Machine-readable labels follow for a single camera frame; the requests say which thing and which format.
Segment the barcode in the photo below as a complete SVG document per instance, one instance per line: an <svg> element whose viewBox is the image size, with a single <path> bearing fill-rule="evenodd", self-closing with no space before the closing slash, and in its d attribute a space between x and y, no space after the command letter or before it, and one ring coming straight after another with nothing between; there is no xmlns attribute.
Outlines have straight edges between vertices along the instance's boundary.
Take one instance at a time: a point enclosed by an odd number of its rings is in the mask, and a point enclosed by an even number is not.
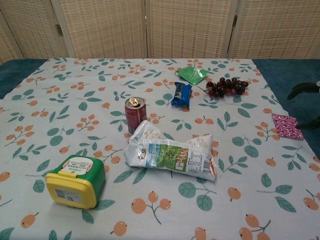
<svg viewBox="0 0 320 240"><path fill-rule="evenodd" d="M55 189L55 193L58 196L58 198L62 198L62 199L66 198L63 190Z"/></svg>
<svg viewBox="0 0 320 240"><path fill-rule="evenodd" d="M210 162L208 160L204 160L203 171L206 172L206 173L211 172Z"/></svg>
<svg viewBox="0 0 320 240"><path fill-rule="evenodd" d="M72 201L72 202L74 202L75 200L74 200L74 198L72 197L72 196L66 196L66 199L68 200L68 201Z"/></svg>

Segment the chip bag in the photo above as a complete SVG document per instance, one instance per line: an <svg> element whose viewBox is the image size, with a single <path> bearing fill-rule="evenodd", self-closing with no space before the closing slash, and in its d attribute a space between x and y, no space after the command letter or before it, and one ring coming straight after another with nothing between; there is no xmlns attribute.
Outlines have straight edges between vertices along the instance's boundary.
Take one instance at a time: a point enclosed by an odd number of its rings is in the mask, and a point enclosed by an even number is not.
<svg viewBox="0 0 320 240"><path fill-rule="evenodd" d="M140 123L124 151L132 167L172 170L214 181L215 165L211 155L212 135L199 136L186 142L167 139L147 120Z"/></svg>
<svg viewBox="0 0 320 240"><path fill-rule="evenodd" d="M189 108L190 105L190 94L192 86L190 84L186 85L182 82L175 82L175 93L171 100L171 106L186 106Z"/></svg>
<svg viewBox="0 0 320 240"><path fill-rule="evenodd" d="M197 85L206 77L206 74L209 71L204 69L195 69L192 66L187 66L176 72L187 82L191 83L192 85Z"/></svg>

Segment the table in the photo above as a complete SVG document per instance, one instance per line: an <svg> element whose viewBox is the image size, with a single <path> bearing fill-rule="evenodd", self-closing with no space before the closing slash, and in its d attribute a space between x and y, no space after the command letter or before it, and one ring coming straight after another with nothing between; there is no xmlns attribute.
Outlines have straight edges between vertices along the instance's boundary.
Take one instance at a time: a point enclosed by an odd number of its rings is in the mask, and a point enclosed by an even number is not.
<svg viewBox="0 0 320 240"><path fill-rule="evenodd" d="M201 88L220 77L250 84L218 99L193 86L189 109L171 107L187 65L209 70ZM213 135L215 182L125 164L132 96L167 138ZM287 115L250 59L48 59L0 101L0 240L316 239L320 162L305 140L280 138L271 113ZM96 208L47 191L44 176L71 154L104 162Z"/></svg>

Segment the blue candy wrapper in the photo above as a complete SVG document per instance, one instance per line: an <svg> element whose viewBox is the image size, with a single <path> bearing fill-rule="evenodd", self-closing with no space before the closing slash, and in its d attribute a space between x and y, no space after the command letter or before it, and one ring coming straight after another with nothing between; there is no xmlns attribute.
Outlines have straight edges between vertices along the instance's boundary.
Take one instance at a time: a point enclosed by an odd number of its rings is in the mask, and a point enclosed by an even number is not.
<svg viewBox="0 0 320 240"><path fill-rule="evenodd" d="M190 84L186 85L181 82L175 82L175 94L171 101L171 106L186 106L189 108L190 94L192 86Z"/></svg>

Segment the blue carpet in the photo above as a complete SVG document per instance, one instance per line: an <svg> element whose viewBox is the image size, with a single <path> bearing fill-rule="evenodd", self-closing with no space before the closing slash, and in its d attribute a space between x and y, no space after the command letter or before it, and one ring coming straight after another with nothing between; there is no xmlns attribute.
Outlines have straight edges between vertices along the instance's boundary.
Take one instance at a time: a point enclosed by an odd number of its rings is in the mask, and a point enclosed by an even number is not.
<svg viewBox="0 0 320 240"><path fill-rule="evenodd" d="M37 70L46 59L16 59L0 65L0 99Z"/></svg>
<svg viewBox="0 0 320 240"><path fill-rule="evenodd" d="M46 59L16 59L0 66L0 99L39 68ZM300 124L320 116L320 93L301 93L291 100L287 96L299 83L320 81L320 60L317 59L253 59L274 95L290 116ZM313 152L320 157L320 128L302 130Z"/></svg>
<svg viewBox="0 0 320 240"><path fill-rule="evenodd" d="M300 93L287 100L292 87L300 83L320 81L320 59L253 59L277 100L299 124L320 116L320 93ZM320 128L302 130L305 140L320 157Z"/></svg>

